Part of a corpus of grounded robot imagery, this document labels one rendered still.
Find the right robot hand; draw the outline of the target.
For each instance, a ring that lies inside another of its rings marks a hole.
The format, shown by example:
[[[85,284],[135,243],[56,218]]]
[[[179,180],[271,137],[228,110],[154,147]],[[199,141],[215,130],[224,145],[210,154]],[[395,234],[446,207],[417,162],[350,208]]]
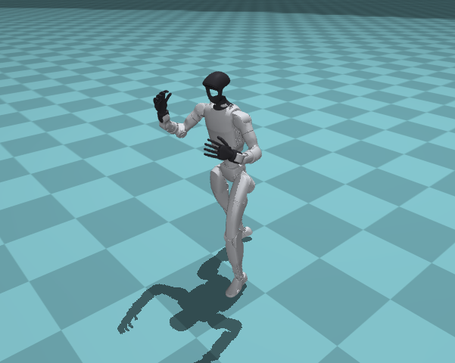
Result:
[[[172,95],[172,93],[169,93],[168,96],[165,98],[166,92],[169,91],[167,90],[162,91],[159,93],[159,95],[156,95],[156,98],[153,99],[154,107],[157,110],[157,116],[161,123],[163,122],[163,116],[169,114],[169,111],[167,110],[167,101],[169,97]]]

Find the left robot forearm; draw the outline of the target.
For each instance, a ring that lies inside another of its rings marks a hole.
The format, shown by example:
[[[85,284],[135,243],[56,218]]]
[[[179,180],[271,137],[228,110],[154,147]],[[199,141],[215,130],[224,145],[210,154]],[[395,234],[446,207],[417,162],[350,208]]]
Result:
[[[262,152],[259,147],[255,147],[253,150],[247,150],[243,154],[237,153],[235,162],[240,165],[245,165],[247,163],[254,163],[262,157]]]

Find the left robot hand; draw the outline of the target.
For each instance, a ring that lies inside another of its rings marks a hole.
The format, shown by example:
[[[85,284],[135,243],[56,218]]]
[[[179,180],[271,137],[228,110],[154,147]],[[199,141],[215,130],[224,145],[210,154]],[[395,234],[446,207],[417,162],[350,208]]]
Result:
[[[208,139],[208,141],[216,144],[219,147],[213,146],[211,144],[204,143],[204,145],[206,145],[208,147],[212,147],[213,149],[216,149],[217,151],[210,150],[210,149],[207,149],[207,148],[204,148],[204,150],[206,150],[208,152],[211,152],[213,154],[217,154],[217,156],[216,155],[212,155],[212,154],[206,154],[206,153],[204,153],[204,155],[208,156],[208,157],[217,158],[219,160],[228,160],[230,162],[237,163],[237,162],[234,161],[235,158],[236,158],[237,153],[239,153],[239,154],[243,154],[243,153],[240,152],[240,151],[234,150],[231,147],[229,147],[229,145],[226,143],[226,141],[223,138],[221,138],[220,136],[217,136],[217,138],[220,141],[222,141],[224,145],[220,144],[220,143],[218,143],[216,141],[213,141],[211,139]]]

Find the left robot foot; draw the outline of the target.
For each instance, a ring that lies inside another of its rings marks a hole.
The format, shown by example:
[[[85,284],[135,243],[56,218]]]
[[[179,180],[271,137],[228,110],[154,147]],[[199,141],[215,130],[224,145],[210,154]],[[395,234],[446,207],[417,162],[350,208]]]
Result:
[[[234,297],[236,296],[240,290],[242,289],[242,286],[244,283],[248,280],[248,277],[245,272],[242,273],[243,277],[241,280],[238,279],[238,277],[232,280],[232,283],[229,285],[229,287],[226,289],[226,296],[227,297]]]

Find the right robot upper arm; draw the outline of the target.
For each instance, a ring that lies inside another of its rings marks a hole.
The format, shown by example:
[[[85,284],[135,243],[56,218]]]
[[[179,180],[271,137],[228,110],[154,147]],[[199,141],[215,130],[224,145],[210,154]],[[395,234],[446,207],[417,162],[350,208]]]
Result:
[[[186,117],[184,123],[178,123],[179,130],[176,137],[184,138],[187,135],[187,132],[204,117],[204,108],[207,105],[207,103],[197,104],[195,109]]]

